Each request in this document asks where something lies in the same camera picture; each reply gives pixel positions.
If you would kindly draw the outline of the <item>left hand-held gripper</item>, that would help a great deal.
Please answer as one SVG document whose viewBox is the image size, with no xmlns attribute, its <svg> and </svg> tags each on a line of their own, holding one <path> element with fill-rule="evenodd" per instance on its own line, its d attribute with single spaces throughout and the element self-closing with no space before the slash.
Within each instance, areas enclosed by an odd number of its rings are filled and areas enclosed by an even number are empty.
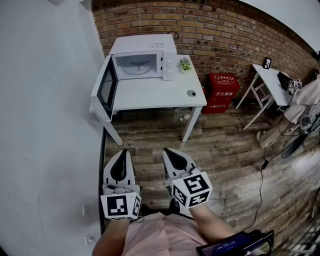
<svg viewBox="0 0 320 256">
<path fill-rule="evenodd" d="M 139 216 L 140 187 L 135 185 L 135 169 L 127 149 L 117 152 L 103 170 L 104 217 L 109 220 L 136 220 Z"/>
</svg>

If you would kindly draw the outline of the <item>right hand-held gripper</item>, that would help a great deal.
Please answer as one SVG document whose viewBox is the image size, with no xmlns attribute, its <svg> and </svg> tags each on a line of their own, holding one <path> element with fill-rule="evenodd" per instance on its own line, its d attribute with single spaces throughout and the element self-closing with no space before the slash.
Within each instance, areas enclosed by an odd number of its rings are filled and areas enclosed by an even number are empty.
<svg viewBox="0 0 320 256">
<path fill-rule="evenodd" d="M 180 210 L 189 210 L 209 201 L 213 187 L 205 171 L 200 171 L 194 160 L 186 153 L 164 148 L 162 161 L 170 194 L 178 202 Z"/>
</svg>

